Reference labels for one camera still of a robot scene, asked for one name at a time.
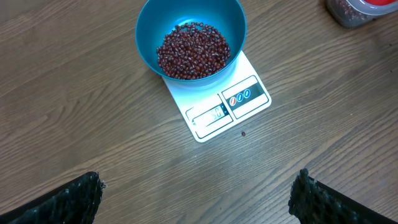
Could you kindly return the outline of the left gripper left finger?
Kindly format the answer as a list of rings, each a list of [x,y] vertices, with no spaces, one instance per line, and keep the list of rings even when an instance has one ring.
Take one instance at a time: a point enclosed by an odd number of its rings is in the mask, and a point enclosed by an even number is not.
[[[105,181],[87,172],[70,182],[1,215],[7,224],[92,224],[102,200]]]

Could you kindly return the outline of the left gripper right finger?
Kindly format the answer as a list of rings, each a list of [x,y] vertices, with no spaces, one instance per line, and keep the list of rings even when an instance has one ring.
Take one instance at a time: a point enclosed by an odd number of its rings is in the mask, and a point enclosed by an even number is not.
[[[307,169],[296,176],[288,206],[301,224],[397,224],[310,177]]]

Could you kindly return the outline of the red scoop with blue handle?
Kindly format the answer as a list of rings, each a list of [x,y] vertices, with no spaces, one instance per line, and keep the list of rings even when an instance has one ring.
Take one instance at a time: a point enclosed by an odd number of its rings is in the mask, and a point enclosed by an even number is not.
[[[365,0],[365,1],[375,6],[386,6],[396,2],[397,0]]]

